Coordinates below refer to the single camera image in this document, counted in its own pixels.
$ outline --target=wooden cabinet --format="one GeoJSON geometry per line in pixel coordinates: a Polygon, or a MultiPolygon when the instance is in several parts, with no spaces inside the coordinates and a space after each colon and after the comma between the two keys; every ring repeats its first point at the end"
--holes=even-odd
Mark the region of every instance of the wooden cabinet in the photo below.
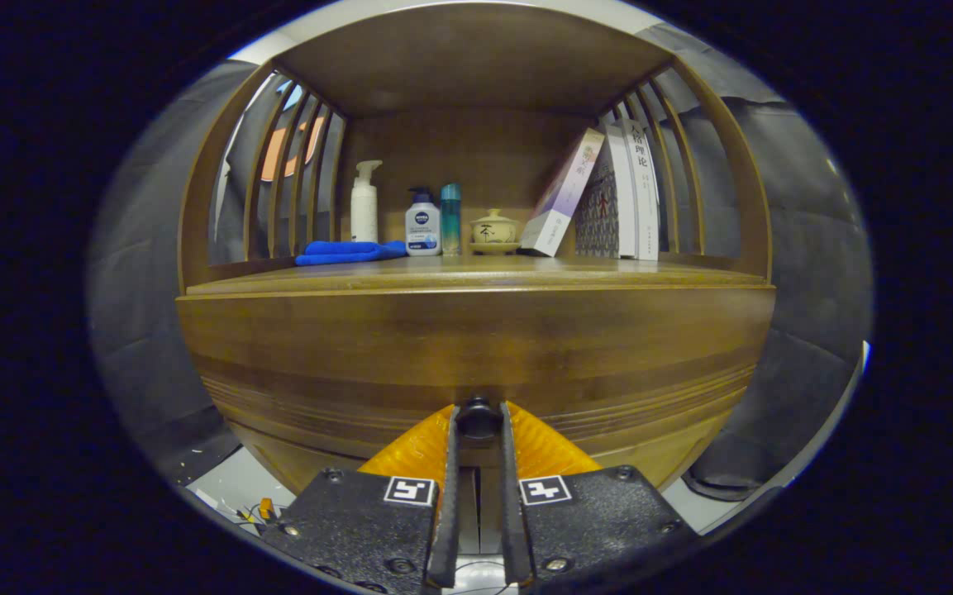
{"type": "MultiPolygon", "coordinates": [[[[275,113],[264,146],[282,125],[297,126],[298,117],[275,113]]],[[[662,146],[650,133],[650,146],[662,146]]],[[[254,155],[253,176],[262,159],[254,155]]],[[[664,195],[669,212],[683,199],[699,203],[699,188],[664,195]]],[[[668,226],[677,237],[677,220],[668,226]]],[[[473,393],[513,400],[598,462],[635,464],[664,485],[743,396],[774,311],[766,198],[721,99],[666,50],[510,4],[390,12],[264,64],[223,109],[193,166],[179,264],[179,316],[208,394],[293,491],[328,464],[358,466],[473,393]],[[416,184],[460,183],[462,222],[488,207],[526,221],[568,142],[618,105],[649,102],[634,91],[665,69],[683,76],[726,150],[738,259],[680,254],[677,241],[659,261],[590,259],[574,255],[571,233],[555,259],[476,256],[463,225],[465,255],[454,259],[293,266],[298,238],[312,237],[318,186],[333,188],[322,240],[349,236],[351,180],[363,159],[384,161],[374,174],[381,241],[402,239],[405,191],[416,184]],[[301,107],[317,102],[328,120],[346,124],[343,148],[322,155],[328,125],[298,133],[300,150],[315,147],[309,183],[287,196],[279,166],[264,196],[260,181],[249,186],[248,230],[258,201],[269,200],[272,213],[288,210],[291,254],[276,253],[271,238],[271,259],[209,266],[208,208],[223,151],[273,72],[299,84],[301,107]]],[[[468,448],[462,464],[496,463],[468,448]]]]}

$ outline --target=saucer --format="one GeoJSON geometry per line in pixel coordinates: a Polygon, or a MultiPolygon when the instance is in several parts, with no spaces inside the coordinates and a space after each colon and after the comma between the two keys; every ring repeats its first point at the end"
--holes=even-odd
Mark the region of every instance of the saucer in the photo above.
{"type": "Polygon", "coordinates": [[[469,244],[469,248],[472,248],[473,252],[483,252],[485,254],[505,254],[506,252],[513,252],[517,248],[521,247],[519,242],[510,242],[510,244],[476,244],[472,242],[469,244]]]}

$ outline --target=teapot lid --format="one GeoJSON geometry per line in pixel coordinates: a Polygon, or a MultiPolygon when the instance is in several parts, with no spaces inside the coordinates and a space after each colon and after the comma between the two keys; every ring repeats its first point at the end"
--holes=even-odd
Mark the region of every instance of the teapot lid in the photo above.
{"type": "Polygon", "coordinates": [[[502,215],[498,215],[501,211],[502,211],[502,208],[488,208],[487,217],[480,217],[479,219],[470,221],[469,225],[471,226],[473,225],[473,223],[492,223],[492,222],[517,223],[514,219],[510,219],[509,217],[503,217],[502,215]]]}

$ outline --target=book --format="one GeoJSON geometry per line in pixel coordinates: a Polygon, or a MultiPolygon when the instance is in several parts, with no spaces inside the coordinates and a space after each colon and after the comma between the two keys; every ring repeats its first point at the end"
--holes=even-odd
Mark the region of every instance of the book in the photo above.
{"type": "Polygon", "coordinates": [[[575,253],[634,259],[638,253],[638,214],[631,159],[619,125],[608,124],[601,131],[604,147],[593,162],[593,172],[575,213],[575,253]]]}
{"type": "Polygon", "coordinates": [[[634,203],[638,214],[638,259],[658,260],[660,255],[660,211],[656,174],[653,172],[646,132],[637,121],[622,118],[617,123],[623,130],[627,155],[631,158],[634,176],[634,203]]]}
{"type": "Polygon", "coordinates": [[[572,143],[563,165],[540,196],[528,225],[524,227],[524,233],[521,234],[522,250],[545,256],[556,254],[604,138],[603,133],[587,128],[572,143]]]}

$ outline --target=book spine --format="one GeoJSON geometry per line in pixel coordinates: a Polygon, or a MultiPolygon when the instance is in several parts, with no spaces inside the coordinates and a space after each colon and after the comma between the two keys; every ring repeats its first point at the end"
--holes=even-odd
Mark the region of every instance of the book spine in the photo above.
{"type": "Polygon", "coordinates": [[[659,210],[656,207],[656,176],[653,174],[646,133],[637,121],[620,120],[623,140],[634,170],[634,200],[638,213],[638,259],[657,260],[660,253],[659,210]]]}
{"type": "Polygon", "coordinates": [[[616,178],[619,255],[634,259],[638,256],[638,211],[634,203],[634,173],[631,171],[631,159],[627,157],[623,129],[615,124],[605,126],[605,144],[608,145],[608,157],[612,159],[612,171],[616,178]]]}
{"type": "MultiPolygon", "coordinates": [[[[555,192],[551,191],[553,196],[549,204],[544,207],[544,211],[528,222],[528,226],[534,226],[532,232],[537,233],[533,245],[530,245],[534,250],[553,256],[560,248],[560,241],[564,238],[568,223],[571,223],[571,216],[579,203],[586,181],[590,178],[593,162],[597,159],[603,141],[604,135],[592,128],[584,133],[579,146],[575,148],[571,159],[567,161],[568,169],[563,181],[560,182],[560,187],[555,192]]],[[[528,248],[528,241],[532,238],[526,227],[524,231],[526,238],[522,238],[521,247],[528,248]]]]}

